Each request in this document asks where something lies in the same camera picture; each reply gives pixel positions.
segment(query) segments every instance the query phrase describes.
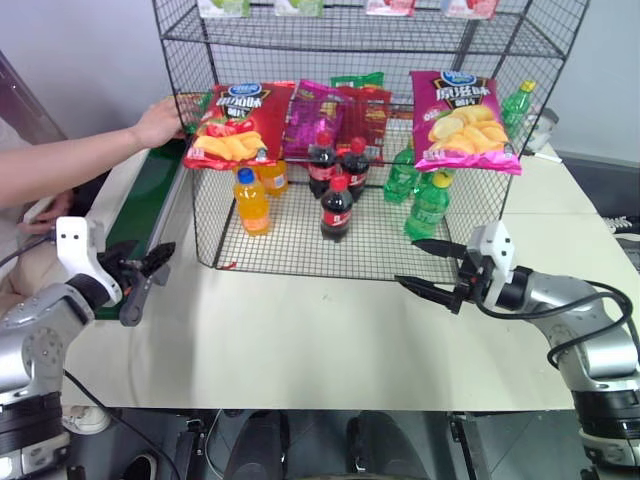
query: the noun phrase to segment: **red label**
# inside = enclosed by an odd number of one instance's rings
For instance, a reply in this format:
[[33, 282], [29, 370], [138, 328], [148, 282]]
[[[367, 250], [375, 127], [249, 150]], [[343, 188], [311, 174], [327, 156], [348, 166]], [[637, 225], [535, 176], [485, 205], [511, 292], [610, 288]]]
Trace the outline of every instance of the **red label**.
[[366, 179], [367, 179], [366, 173], [361, 173], [360, 175], [349, 175], [349, 186], [358, 187], [362, 185]]
[[331, 177], [335, 176], [336, 173], [338, 173], [338, 169], [335, 165], [330, 168], [322, 168], [314, 165], [313, 163], [309, 164], [309, 175], [311, 175], [311, 178], [315, 180], [331, 180]]
[[351, 210], [345, 213], [333, 213], [324, 211], [324, 223], [329, 225], [330, 227], [339, 227], [341, 225], [346, 225], [346, 223], [351, 218]]

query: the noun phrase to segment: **orange juice bottle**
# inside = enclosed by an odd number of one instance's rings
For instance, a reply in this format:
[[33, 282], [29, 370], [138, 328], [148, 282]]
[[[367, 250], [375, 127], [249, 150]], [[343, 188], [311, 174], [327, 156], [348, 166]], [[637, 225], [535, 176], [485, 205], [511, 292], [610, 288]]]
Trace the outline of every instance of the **orange juice bottle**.
[[238, 182], [233, 187], [238, 215], [242, 226], [251, 236], [264, 235], [269, 231], [269, 201], [264, 186], [250, 168], [241, 168], [236, 175]]
[[289, 188], [287, 162], [279, 160], [273, 167], [258, 167], [260, 181], [269, 195], [282, 195]]

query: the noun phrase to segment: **white sneaker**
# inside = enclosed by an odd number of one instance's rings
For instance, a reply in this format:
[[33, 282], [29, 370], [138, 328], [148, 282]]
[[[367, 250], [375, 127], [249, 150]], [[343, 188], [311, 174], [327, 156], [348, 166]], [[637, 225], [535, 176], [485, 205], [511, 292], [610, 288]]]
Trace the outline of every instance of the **white sneaker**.
[[98, 407], [62, 407], [62, 425], [79, 435], [95, 435], [104, 431], [111, 418]]

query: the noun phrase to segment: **red bottle cap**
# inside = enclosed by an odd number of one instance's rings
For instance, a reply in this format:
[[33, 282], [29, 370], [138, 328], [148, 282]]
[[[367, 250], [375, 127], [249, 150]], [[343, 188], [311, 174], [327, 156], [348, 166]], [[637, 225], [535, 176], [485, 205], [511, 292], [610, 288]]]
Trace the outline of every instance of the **red bottle cap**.
[[331, 138], [331, 133], [329, 133], [327, 130], [322, 130], [316, 135], [316, 144], [320, 145], [321, 147], [330, 147], [332, 143], [333, 138]]
[[357, 155], [364, 153], [367, 148], [367, 141], [362, 137], [355, 137], [351, 139], [351, 151]]
[[331, 178], [329, 186], [331, 187], [331, 190], [335, 192], [344, 192], [349, 186], [349, 180], [346, 175], [336, 175]]

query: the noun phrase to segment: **wire basket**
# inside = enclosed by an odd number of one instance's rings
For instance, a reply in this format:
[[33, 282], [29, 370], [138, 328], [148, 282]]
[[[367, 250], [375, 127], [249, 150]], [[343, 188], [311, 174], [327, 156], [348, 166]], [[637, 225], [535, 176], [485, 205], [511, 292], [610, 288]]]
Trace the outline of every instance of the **wire basket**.
[[[382, 148], [387, 165], [372, 167], [339, 244], [320, 235], [321, 207], [304, 169], [289, 168], [290, 188], [271, 200], [273, 230], [249, 237], [239, 223], [230, 172], [193, 172], [200, 262], [239, 271], [392, 280], [418, 275], [455, 280], [457, 265], [412, 247], [403, 233], [410, 202], [382, 199], [395, 155], [411, 136], [409, 72], [460, 70], [495, 77], [498, 99], [525, 79], [537, 82], [532, 103], [546, 105], [571, 51], [588, 0], [501, 0], [495, 18], [445, 17], [439, 0], [417, 1], [413, 17], [365, 15], [360, 0], [325, 0], [321, 18], [276, 17], [273, 2], [252, 2], [249, 18], [201, 19], [196, 0], [154, 0], [158, 32], [174, 94], [204, 94], [214, 84], [308, 79], [328, 84], [341, 75], [385, 73], [393, 92]], [[183, 123], [188, 127], [187, 118]], [[533, 125], [512, 143], [518, 152]], [[466, 243], [473, 228], [502, 215], [510, 175], [458, 170], [451, 205], [436, 238]]]

